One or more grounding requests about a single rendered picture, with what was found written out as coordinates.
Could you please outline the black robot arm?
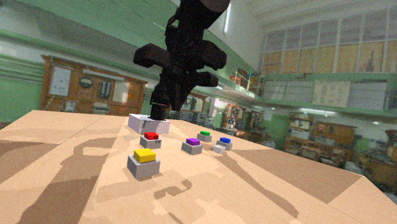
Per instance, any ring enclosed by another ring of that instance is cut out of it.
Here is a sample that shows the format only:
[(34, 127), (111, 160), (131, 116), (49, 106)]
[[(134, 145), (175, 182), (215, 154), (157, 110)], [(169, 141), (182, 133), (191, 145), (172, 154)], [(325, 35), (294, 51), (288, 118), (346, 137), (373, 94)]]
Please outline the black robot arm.
[[(191, 35), (182, 45), (181, 57), (192, 57), (200, 63), (200, 68), (211, 67), (217, 71), (226, 65), (227, 54), (220, 50), (213, 42), (203, 40), (204, 30), (209, 28), (214, 21), (221, 16), (229, 7), (230, 0), (180, 0), (174, 16), (168, 19), (165, 31), (165, 43), (167, 50), (172, 56), (171, 41), (176, 39), (176, 34), (180, 31), (189, 31)], [(179, 21), (178, 27), (172, 25), (175, 20)], [(196, 39), (196, 35), (201, 39)], [(153, 104), (151, 102), (164, 104)], [(169, 108), (170, 101), (167, 88), (160, 77), (160, 82), (154, 87), (150, 98), (152, 120), (164, 120), (165, 107)], [(165, 106), (166, 105), (166, 106)]]

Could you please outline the green button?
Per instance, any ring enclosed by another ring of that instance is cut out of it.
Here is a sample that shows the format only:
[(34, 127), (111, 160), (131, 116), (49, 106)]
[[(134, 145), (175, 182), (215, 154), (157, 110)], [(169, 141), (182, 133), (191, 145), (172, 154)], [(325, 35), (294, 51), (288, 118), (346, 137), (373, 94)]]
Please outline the green button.
[(201, 131), (200, 133), (197, 133), (197, 139), (202, 142), (211, 142), (212, 136), (207, 131)]

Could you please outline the yellow button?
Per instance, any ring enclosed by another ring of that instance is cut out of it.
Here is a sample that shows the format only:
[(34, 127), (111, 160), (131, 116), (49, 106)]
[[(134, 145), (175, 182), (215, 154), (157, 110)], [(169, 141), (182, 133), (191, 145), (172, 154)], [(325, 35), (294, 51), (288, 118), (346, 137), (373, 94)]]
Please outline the yellow button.
[(126, 167), (135, 179), (159, 173), (161, 161), (156, 158), (156, 153), (149, 148), (134, 150), (128, 155)]

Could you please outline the red button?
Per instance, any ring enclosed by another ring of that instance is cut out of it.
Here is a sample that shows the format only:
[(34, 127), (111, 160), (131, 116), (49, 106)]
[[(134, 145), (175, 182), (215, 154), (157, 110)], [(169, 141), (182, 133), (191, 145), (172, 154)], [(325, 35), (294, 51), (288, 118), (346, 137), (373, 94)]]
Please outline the red button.
[(162, 140), (155, 132), (145, 133), (140, 137), (140, 144), (144, 148), (156, 149), (161, 147)]

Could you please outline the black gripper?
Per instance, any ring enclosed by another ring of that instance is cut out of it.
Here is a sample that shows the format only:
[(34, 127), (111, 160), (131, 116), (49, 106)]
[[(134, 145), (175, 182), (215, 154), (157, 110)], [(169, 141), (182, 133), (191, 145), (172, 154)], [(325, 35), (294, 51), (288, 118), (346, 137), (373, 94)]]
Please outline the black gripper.
[(163, 78), (174, 111), (180, 111), (188, 94), (197, 85), (218, 86), (219, 79), (216, 75), (208, 71), (196, 72), (201, 70), (200, 63), (189, 55), (187, 58), (180, 56), (182, 45), (190, 35), (189, 31), (180, 31), (176, 34), (176, 39), (171, 41), (173, 47), (171, 59), (168, 50), (151, 42), (138, 48), (134, 54), (133, 63), (137, 65), (149, 68), (155, 64), (163, 68), (163, 73), (159, 73), (159, 76)]

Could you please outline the purple button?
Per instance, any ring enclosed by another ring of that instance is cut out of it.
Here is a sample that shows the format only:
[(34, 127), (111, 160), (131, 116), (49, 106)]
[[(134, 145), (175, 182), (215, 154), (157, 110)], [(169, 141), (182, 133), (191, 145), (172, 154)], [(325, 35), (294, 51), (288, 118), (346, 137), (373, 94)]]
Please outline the purple button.
[(202, 152), (203, 145), (200, 145), (200, 141), (194, 138), (186, 139), (186, 142), (182, 142), (181, 150), (186, 153), (193, 155)]

